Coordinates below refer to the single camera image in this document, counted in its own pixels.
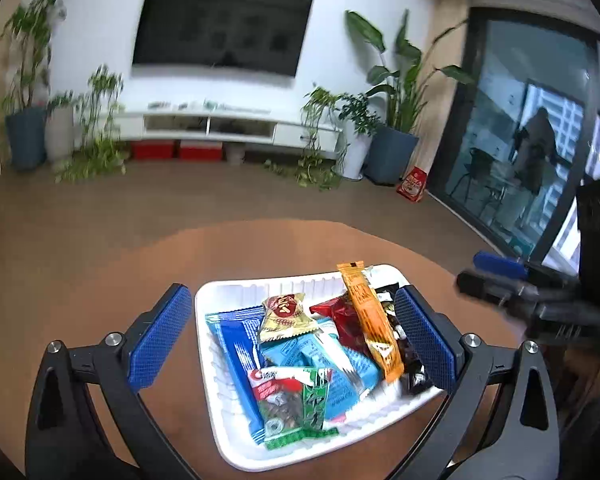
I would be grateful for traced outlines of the black snack bag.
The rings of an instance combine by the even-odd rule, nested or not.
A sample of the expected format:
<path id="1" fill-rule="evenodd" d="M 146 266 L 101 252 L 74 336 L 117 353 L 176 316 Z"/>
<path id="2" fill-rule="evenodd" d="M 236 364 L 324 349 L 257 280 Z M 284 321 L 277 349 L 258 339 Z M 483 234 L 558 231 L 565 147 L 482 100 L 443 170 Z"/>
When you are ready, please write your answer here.
<path id="1" fill-rule="evenodd" d="M 400 382 L 407 393 L 417 396 L 429 389 L 432 386 L 432 382 L 425 370 L 424 364 L 422 364 L 422 361 L 408 341 L 405 330 L 396 317 L 396 308 L 394 307 L 393 299 L 398 288 L 399 284 L 396 283 L 376 288 L 375 292 L 392 327 L 394 339 L 398 344 L 400 356 L 404 364 L 404 373 L 400 377 Z"/>

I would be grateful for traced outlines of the orange long snack pack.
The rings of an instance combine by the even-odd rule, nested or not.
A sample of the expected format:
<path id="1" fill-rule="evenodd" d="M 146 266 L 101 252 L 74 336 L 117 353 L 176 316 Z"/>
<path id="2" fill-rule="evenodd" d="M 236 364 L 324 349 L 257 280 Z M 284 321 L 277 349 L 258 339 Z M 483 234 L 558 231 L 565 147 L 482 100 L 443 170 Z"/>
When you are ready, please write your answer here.
<path id="1" fill-rule="evenodd" d="M 385 376 L 385 382 L 395 382 L 404 372 L 404 364 L 392 327 L 376 292 L 370 287 L 364 262 L 339 263 L 337 266 L 360 322 L 368 350 Z"/>

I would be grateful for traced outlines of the red Mylikes chocolate bag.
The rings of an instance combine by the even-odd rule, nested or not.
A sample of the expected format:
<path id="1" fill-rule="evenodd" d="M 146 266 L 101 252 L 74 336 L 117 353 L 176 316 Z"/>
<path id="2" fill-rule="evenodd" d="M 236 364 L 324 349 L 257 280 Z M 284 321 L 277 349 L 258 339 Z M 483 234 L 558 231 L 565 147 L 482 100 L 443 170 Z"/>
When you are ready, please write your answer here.
<path id="1" fill-rule="evenodd" d="M 309 307 L 312 314 L 327 316 L 336 325 L 338 338 L 343 347 L 347 347 L 370 358 L 370 349 L 363 336 L 358 314 L 349 294 L 345 294 L 314 304 Z"/>

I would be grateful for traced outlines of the light blue snack pack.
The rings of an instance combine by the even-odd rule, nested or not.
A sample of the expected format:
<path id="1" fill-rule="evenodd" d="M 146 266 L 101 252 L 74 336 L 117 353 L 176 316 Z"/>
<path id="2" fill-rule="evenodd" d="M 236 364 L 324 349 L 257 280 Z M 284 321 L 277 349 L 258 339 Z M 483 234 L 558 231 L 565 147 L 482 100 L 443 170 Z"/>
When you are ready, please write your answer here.
<path id="1" fill-rule="evenodd" d="M 340 344 L 330 318 L 317 320 L 314 333 L 261 344 L 265 359 L 277 366 L 313 366 L 332 371 L 325 418 L 335 420 L 364 399 L 382 379 L 378 365 Z"/>

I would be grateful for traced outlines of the dark blue Tipo cake pack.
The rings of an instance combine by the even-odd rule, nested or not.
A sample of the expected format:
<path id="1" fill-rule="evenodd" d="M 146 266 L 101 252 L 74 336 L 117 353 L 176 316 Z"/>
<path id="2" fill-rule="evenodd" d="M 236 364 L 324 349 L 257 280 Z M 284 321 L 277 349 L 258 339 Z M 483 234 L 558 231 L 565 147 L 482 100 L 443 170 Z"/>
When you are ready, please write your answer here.
<path id="1" fill-rule="evenodd" d="M 238 400 L 248 419 L 250 436 L 257 444 L 264 442 L 265 430 L 249 374 L 265 363 L 259 342 L 263 317 L 263 306 L 209 313 L 204 317 L 223 350 Z"/>

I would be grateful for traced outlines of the green red snack pack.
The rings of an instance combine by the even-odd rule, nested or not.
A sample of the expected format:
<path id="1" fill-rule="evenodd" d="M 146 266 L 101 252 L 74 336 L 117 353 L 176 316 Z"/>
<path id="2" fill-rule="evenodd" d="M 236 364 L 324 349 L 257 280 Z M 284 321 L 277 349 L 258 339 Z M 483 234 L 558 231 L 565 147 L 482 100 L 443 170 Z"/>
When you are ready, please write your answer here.
<path id="1" fill-rule="evenodd" d="M 249 382 L 264 422 L 268 450 L 339 434 L 337 428 L 324 427 L 330 368 L 263 367 L 249 373 Z"/>

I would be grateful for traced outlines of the gold red snack pack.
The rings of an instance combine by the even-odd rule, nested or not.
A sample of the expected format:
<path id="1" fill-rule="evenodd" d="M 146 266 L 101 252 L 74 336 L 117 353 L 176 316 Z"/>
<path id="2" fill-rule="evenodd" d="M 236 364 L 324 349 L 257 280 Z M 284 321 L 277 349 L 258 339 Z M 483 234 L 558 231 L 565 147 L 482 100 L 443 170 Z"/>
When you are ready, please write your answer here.
<path id="1" fill-rule="evenodd" d="M 294 338 L 318 330 L 318 323 L 303 309 L 304 293 L 273 296 L 263 301 L 261 344 Z"/>

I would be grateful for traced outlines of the tall plant blue pot right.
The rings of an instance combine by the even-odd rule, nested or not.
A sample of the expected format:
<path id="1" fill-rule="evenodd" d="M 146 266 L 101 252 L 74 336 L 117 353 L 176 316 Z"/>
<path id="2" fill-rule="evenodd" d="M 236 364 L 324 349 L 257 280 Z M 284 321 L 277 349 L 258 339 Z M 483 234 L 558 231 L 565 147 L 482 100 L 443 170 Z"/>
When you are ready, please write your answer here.
<path id="1" fill-rule="evenodd" d="M 460 26 L 445 29 L 434 38 L 429 49 L 423 51 L 407 39 L 409 17 L 407 12 L 402 15 L 393 47 L 389 49 L 382 32 L 367 18 L 352 10 L 344 12 L 350 32 L 371 46 L 379 58 L 379 62 L 367 72 L 366 81 L 370 88 L 365 92 L 369 98 L 384 96 L 386 102 L 384 122 L 377 127 L 364 165 L 364 177 L 377 185 L 393 186 L 402 180 L 418 144 L 416 127 L 428 104 L 426 91 L 434 77 L 442 75 L 463 86 L 475 82 L 466 70 L 456 64 L 429 64 L 431 53 L 438 43 Z M 394 67 L 390 67 L 385 59 L 389 51 L 396 61 Z"/>

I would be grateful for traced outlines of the tall plant blue pot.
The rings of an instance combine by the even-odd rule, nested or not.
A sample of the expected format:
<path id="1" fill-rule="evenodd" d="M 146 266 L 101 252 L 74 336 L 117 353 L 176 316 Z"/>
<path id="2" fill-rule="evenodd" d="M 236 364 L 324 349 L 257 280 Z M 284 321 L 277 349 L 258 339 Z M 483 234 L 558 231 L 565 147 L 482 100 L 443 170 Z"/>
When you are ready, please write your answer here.
<path id="1" fill-rule="evenodd" d="M 4 25 L 2 38 L 15 49 L 12 81 L 0 101 L 12 168 L 31 171 L 46 159 L 46 106 L 35 101 L 50 88 L 52 35 L 66 17 L 62 0 L 20 3 Z"/>
<path id="2" fill-rule="evenodd" d="M 384 122 L 377 127 L 364 165 L 364 177 L 377 185 L 393 186 L 402 180 L 418 144 L 416 127 L 428 104 L 426 91 L 434 77 L 442 75 L 463 86 L 475 82 L 466 70 L 456 64 L 429 64 L 431 53 L 438 43 L 460 26 L 445 29 L 434 38 L 429 49 L 423 51 L 407 39 L 409 17 L 407 12 L 402 15 L 393 47 L 389 49 L 382 32 L 367 18 L 352 10 L 344 12 L 350 32 L 371 46 L 379 58 L 379 62 L 367 72 L 366 81 L 370 88 L 365 92 L 369 98 L 384 96 L 386 102 Z M 396 61 L 394 67 L 390 67 L 385 59 L 389 51 Z"/>

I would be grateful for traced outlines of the plant in white pot right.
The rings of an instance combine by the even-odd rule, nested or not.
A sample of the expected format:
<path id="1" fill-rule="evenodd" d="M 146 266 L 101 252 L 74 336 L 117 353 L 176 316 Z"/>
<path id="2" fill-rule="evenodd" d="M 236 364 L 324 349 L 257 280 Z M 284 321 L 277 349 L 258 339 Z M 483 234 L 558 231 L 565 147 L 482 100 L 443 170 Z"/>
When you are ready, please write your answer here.
<path id="1" fill-rule="evenodd" d="M 359 181 L 373 136 L 381 123 L 380 116 L 370 108 L 365 94 L 343 93 L 339 100 L 338 120 L 341 133 L 336 173 L 342 178 Z"/>

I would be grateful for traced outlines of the trailing vine plant right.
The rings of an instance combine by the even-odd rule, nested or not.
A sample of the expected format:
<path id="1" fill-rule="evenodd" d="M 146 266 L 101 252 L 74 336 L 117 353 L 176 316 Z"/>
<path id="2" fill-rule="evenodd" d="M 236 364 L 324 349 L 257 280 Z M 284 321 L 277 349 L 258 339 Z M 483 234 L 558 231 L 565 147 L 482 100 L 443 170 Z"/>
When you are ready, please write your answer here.
<path id="1" fill-rule="evenodd" d="M 321 191 L 336 188 L 340 181 L 335 171 L 336 162 L 329 162 L 324 155 L 318 130 L 323 118 L 336 119 L 341 98 L 341 94 L 333 94 L 321 86 L 315 86 L 306 95 L 306 102 L 301 107 L 302 129 L 309 137 L 303 141 L 300 158 L 294 166 L 267 159 L 263 167 L 279 177 L 294 177 L 302 188 L 318 188 Z"/>

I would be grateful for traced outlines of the trailing vine plant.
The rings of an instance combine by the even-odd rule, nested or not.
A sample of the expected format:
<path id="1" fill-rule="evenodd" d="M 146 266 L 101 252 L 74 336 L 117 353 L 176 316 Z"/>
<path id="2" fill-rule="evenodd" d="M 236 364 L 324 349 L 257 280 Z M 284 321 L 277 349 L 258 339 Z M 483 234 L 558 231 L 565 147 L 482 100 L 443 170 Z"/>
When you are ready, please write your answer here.
<path id="1" fill-rule="evenodd" d="M 301 107 L 302 129 L 309 137 L 303 141 L 300 158 L 294 166 L 267 159 L 263 167 L 279 177 L 294 177 L 302 188 L 318 188 L 321 191 L 336 188 L 340 181 L 335 171 L 336 162 L 329 162 L 324 155 L 318 130 L 323 118 L 336 119 L 341 98 L 341 94 L 333 94 L 321 86 L 315 86 L 306 95 L 306 102 Z"/>
<path id="2" fill-rule="evenodd" d="M 78 120 L 79 146 L 55 171 L 57 183 L 76 182 L 103 176 L 125 174 L 126 154 L 116 122 L 123 106 L 119 99 L 123 77 L 100 64 L 87 79 L 87 89 L 72 100 Z"/>

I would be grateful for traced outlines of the red storage box left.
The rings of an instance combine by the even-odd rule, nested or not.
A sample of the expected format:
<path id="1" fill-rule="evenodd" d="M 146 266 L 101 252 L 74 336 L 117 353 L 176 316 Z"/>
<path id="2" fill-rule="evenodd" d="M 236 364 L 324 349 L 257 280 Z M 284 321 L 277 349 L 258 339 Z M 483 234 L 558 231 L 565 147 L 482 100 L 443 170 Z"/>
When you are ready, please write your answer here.
<path id="1" fill-rule="evenodd" d="M 143 140 L 131 143 L 131 158 L 136 160 L 172 159 L 175 151 L 174 140 Z"/>

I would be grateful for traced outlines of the red storage box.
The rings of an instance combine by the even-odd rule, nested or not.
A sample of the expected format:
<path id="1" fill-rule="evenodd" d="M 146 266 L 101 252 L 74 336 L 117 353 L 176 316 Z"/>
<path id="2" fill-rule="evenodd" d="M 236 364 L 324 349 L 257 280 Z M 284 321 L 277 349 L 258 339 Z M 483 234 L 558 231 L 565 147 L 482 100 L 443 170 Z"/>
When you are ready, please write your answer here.
<path id="1" fill-rule="evenodd" d="M 143 140 L 131 143 L 131 158 L 136 160 L 172 159 L 175 151 L 174 140 Z"/>
<path id="2" fill-rule="evenodd" d="M 178 158 L 195 162 L 219 162 L 223 159 L 223 143 L 181 140 L 178 146 Z"/>

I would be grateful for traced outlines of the tall plant blue pot left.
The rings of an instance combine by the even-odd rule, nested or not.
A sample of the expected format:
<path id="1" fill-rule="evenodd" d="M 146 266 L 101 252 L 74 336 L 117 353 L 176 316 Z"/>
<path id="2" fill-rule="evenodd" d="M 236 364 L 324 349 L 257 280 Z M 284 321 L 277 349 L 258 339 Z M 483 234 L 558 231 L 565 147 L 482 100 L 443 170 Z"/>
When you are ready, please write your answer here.
<path id="1" fill-rule="evenodd" d="M 12 81 L 0 101 L 12 168 L 31 171 L 46 159 L 46 106 L 35 101 L 50 88 L 52 35 L 66 17 L 62 0 L 20 3 L 4 25 L 2 38 L 15 49 Z"/>

